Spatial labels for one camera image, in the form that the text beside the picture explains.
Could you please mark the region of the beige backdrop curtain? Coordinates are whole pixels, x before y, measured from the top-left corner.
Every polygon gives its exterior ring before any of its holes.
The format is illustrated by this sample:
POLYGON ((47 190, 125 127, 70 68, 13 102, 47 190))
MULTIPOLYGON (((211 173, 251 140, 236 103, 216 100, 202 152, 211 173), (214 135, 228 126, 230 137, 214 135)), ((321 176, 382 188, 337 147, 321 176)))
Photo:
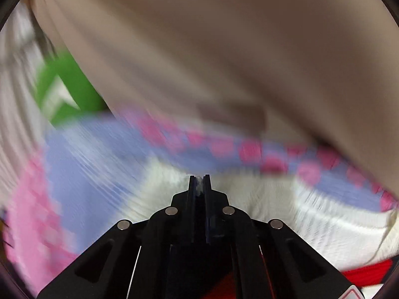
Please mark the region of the beige backdrop curtain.
POLYGON ((332 145, 398 192, 398 24, 382 0, 26 0, 113 111, 332 145))

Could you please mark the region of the pink floral bed sheet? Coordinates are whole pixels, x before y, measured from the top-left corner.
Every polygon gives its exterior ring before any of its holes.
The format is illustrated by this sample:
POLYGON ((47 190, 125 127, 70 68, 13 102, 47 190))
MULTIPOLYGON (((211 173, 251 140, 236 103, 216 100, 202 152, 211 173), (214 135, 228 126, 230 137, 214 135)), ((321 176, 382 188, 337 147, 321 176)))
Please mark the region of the pink floral bed sheet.
POLYGON ((132 112, 53 131, 27 163, 7 213, 8 258, 38 294, 124 217, 129 186, 152 157, 180 168, 253 168, 293 175, 346 205, 376 213, 398 201, 333 149, 201 132, 132 112))

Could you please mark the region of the green plush pillow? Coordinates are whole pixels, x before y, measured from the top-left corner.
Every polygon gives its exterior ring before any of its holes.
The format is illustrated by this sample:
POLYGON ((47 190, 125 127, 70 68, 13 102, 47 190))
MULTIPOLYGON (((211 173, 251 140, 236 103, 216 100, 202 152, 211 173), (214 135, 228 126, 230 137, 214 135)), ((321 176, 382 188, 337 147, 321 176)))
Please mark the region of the green plush pillow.
POLYGON ((67 50, 45 60, 37 75, 34 100, 52 126, 108 110, 67 50))

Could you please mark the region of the silver satin curtain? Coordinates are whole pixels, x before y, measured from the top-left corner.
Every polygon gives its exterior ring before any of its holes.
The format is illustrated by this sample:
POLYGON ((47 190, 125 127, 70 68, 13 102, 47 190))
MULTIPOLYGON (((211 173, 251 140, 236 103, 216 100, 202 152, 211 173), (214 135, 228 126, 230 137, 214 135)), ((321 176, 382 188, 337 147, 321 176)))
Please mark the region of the silver satin curtain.
POLYGON ((46 39, 20 2, 1 29, 1 206, 7 205, 26 159, 48 123, 34 100, 46 39))

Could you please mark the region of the white red black knit sweater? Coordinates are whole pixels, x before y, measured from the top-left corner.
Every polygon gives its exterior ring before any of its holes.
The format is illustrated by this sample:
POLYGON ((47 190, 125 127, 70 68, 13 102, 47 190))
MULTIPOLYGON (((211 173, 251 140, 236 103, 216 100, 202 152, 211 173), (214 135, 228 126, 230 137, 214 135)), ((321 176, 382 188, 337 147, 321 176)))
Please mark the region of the white red black knit sweater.
MULTIPOLYGON (((185 191, 186 169, 152 157, 139 168, 133 193, 122 207, 132 222, 149 218, 166 207, 174 194, 185 191)), ((262 222, 280 219, 334 267, 345 270, 377 263, 398 254, 398 211, 376 213, 346 205, 305 185, 293 175, 258 173, 253 168, 214 169, 213 189, 229 203, 262 222)))

